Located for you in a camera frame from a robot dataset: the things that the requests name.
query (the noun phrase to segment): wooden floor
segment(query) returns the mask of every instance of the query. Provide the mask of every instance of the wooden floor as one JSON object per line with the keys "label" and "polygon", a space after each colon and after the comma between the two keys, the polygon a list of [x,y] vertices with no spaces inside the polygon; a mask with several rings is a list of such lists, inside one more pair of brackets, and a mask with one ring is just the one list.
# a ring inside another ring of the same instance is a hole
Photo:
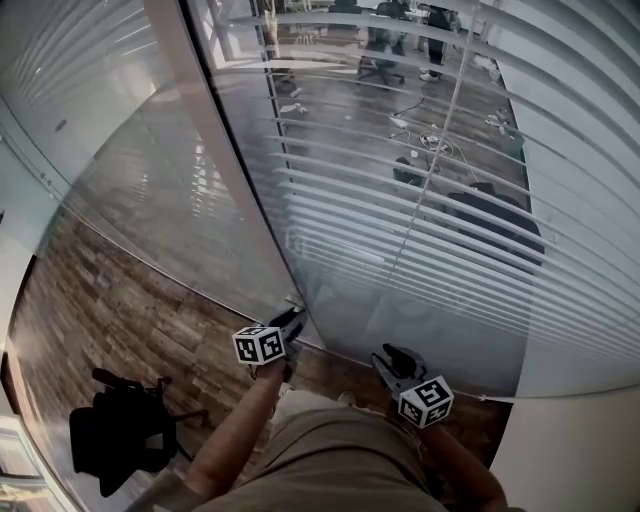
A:
{"label": "wooden floor", "polygon": [[[136,473],[109,499],[71,464],[68,416],[90,404],[94,367],[151,385],[172,377],[166,404],[174,414],[206,408],[210,421],[180,427],[195,452],[251,384],[230,336],[247,324],[150,269],[68,214],[35,263],[18,303],[7,344],[15,394],[27,428],[70,494],[94,512],[123,510],[152,481]],[[305,348],[294,386],[329,397],[353,391],[359,405],[383,409],[387,396],[369,368]],[[498,448],[510,406],[458,397],[447,428],[485,464]],[[259,455],[266,433],[247,469]],[[175,470],[186,461],[178,456]],[[443,500],[455,510],[450,494]]]}

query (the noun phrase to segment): glass partition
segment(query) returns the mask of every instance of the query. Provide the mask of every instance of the glass partition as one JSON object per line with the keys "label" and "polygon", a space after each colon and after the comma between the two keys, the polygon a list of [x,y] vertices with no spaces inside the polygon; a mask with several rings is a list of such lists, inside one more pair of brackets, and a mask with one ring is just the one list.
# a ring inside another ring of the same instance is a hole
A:
{"label": "glass partition", "polygon": [[205,151],[142,1],[9,0],[0,34],[5,141],[52,204],[243,314],[286,307],[290,290]]}
{"label": "glass partition", "polygon": [[606,27],[637,30],[534,4],[189,1],[327,348],[487,394],[640,380],[639,60]]}

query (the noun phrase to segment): black office chair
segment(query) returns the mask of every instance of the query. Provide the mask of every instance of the black office chair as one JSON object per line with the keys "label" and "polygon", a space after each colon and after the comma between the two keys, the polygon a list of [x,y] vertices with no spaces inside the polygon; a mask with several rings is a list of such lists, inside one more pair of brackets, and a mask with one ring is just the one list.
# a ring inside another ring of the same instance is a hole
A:
{"label": "black office chair", "polygon": [[[376,8],[378,16],[389,18],[405,19],[405,4],[399,2],[382,2]],[[368,27],[368,40],[365,50],[384,54],[390,50],[394,55],[404,56],[403,37],[392,41],[391,33],[386,28]],[[384,85],[390,85],[390,78],[397,78],[400,85],[404,84],[404,76],[394,73],[393,68],[397,63],[383,57],[369,57],[363,55],[358,64],[358,80],[364,80],[372,76],[377,76]]]}
{"label": "black office chair", "polygon": [[155,388],[94,368],[92,377],[105,384],[96,393],[93,407],[75,409],[69,416],[71,455],[76,473],[88,473],[100,481],[100,494],[111,496],[138,469],[155,473],[164,469],[180,451],[192,460],[176,438],[176,423],[200,410],[171,416],[162,402],[170,378],[158,379]]}
{"label": "black office chair", "polygon": [[[518,201],[516,201],[515,199],[509,196],[505,196],[503,194],[496,194],[495,188],[492,183],[476,182],[470,186],[472,188],[475,188],[476,190],[479,190],[480,192],[484,192],[487,195],[500,199],[501,201],[517,206],[518,208],[522,208],[520,203],[518,203]],[[451,199],[455,199],[456,201],[460,201],[461,203],[472,206],[479,211],[486,212],[490,215],[493,215],[496,218],[505,220],[513,224],[514,226],[517,226],[521,229],[528,231],[529,233],[535,235],[536,237],[540,237],[540,229],[538,229],[538,226],[534,221],[532,221],[527,217],[524,217],[523,215],[513,212],[505,208],[504,206],[501,206],[500,204],[494,203],[492,201],[476,196],[474,194],[470,194],[469,192],[453,192],[448,194],[448,196]],[[541,255],[544,255],[545,253],[544,245],[542,244],[542,238],[540,238],[540,243],[538,243],[531,240],[530,238],[524,237],[521,234],[516,233],[515,231],[511,231],[510,229],[504,226],[493,223],[490,220],[485,220],[483,217],[479,217],[471,213],[467,213],[466,211],[463,211],[463,210],[458,210],[455,207],[449,207],[448,209],[452,210],[451,213],[453,213],[453,215],[457,216],[462,220],[465,220],[471,224],[475,224],[476,226],[483,227],[489,231],[493,231],[494,233],[502,235],[505,238],[508,238],[509,240],[513,240],[514,242],[517,242],[520,245],[528,247],[529,249],[532,249],[540,253]],[[521,253],[518,250],[512,249],[498,242],[495,242],[489,238],[486,238],[482,235],[472,233],[464,229],[459,229],[458,231],[470,238],[480,240],[485,244],[491,245],[505,252],[511,253],[514,256],[517,256],[525,261],[528,261],[529,263],[533,263],[534,265],[538,265],[538,266],[542,265],[542,260],[534,256]],[[487,255],[492,258],[495,258],[493,253],[487,252]],[[512,262],[509,262],[507,260],[505,260],[504,262],[507,263],[508,265],[515,266]]]}

